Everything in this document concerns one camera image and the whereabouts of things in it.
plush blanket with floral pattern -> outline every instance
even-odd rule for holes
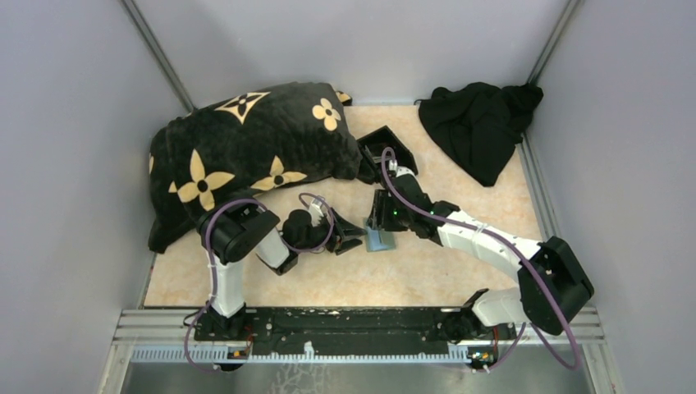
[[[354,179],[360,152],[348,131],[350,97],[324,83],[258,89],[179,117],[150,145],[159,253],[230,199],[333,176]]]

beige table surface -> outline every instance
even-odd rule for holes
[[[459,205],[469,214],[518,236],[539,239],[529,189],[517,153],[494,187],[484,188],[457,167],[428,137],[414,106],[348,107],[346,120],[357,138],[389,125],[413,152],[418,180],[432,201]],[[362,224],[373,190],[360,181],[327,179],[261,195],[282,221],[301,208],[297,194],[324,196],[345,219]],[[250,254],[244,260],[244,295],[250,306],[439,306],[461,305],[476,290],[504,289],[514,282],[476,258],[447,250],[413,233],[396,234],[393,251],[368,253],[360,246],[335,256],[302,254],[286,275],[276,276]],[[155,260],[146,306],[202,305],[209,293],[207,257],[194,232]]]

small blue object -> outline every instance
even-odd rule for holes
[[[368,252],[381,252],[384,250],[396,249],[396,241],[394,233],[389,231],[375,230],[368,226],[367,219],[364,220],[365,230],[368,232],[365,236],[365,245]]]

white wall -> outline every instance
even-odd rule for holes
[[[194,103],[324,80],[357,103],[523,84],[566,0],[138,0]]]
[[[183,113],[116,0],[0,5],[0,391],[95,392],[149,268],[149,137]]]
[[[586,2],[529,132],[629,393],[696,390],[694,21],[694,2]]]

black garment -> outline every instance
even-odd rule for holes
[[[493,186],[542,98],[532,85],[500,89],[477,82],[456,92],[435,89],[418,114],[447,156],[481,185]]]

